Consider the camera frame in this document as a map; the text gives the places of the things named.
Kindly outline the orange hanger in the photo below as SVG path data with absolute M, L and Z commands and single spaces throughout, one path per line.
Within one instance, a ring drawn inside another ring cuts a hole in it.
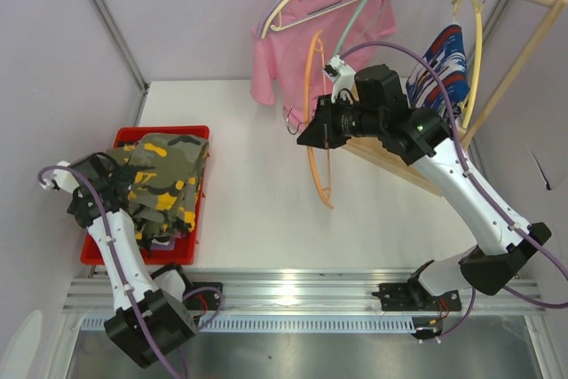
M 316 58 L 319 58 L 320 65 L 325 66 L 325 44 L 321 40 L 321 34 L 323 30 L 319 29 L 313 35 L 309 49 L 307 52 L 305 69 L 304 69 L 304 118 L 302 121 L 298 120 L 296 127 L 291 128 L 291 115 L 292 108 L 283 108 L 283 114 L 286 123 L 286 129 L 288 133 L 292 136 L 296 136 L 300 130 L 304 130 L 309 124 L 310 120 L 315 114 L 315 101 L 318 97 L 316 91 L 312 88 L 312 69 L 314 68 L 313 63 Z M 320 179 L 318 164 L 316 160 L 316 155 L 314 149 L 311 147 L 306 147 L 307 159 L 310 166 L 312 181 L 315 186 L 316 192 L 319 196 L 320 201 L 328 209 L 333 209 L 334 206 L 331 202 L 332 198 L 332 179 L 331 179 L 331 159 L 329 150 L 326 149 L 326 171 L 327 171 L 327 184 L 324 186 Z

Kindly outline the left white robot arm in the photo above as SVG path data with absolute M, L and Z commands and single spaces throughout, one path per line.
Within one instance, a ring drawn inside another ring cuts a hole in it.
M 65 171 L 75 181 L 67 212 L 98 247 L 110 279 L 114 316 L 104 323 L 107 337 L 139 367 L 159 362 L 172 374 L 166 356 L 197 334 L 182 302 L 187 278 L 175 264 L 157 274 L 146 269 L 116 165 L 92 154 Z

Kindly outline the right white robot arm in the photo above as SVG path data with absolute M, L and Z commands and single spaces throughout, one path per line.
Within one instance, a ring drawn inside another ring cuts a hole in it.
M 410 107 L 398 74 L 385 65 L 358 72 L 340 62 L 326 65 L 333 83 L 318 98 L 314 116 L 297 138 L 301 146 L 334 149 L 351 138 L 377 138 L 391 154 L 414 167 L 458 213 L 476 239 L 464 253 L 431 260 L 410 278 L 412 298 L 473 288 L 487 296 L 505 289 L 546 243 L 550 229 L 518 215 L 470 166 L 448 123 L 427 107 Z

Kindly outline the green yellow camouflage trousers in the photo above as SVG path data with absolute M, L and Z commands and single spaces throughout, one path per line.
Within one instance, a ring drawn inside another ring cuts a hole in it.
M 191 134 L 148 133 L 132 144 L 106 151 L 119 165 L 153 166 L 125 184 L 127 211 L 137 244 L 150 250 L 153 240 L 183 238 L 197 224 L 209 140 Z

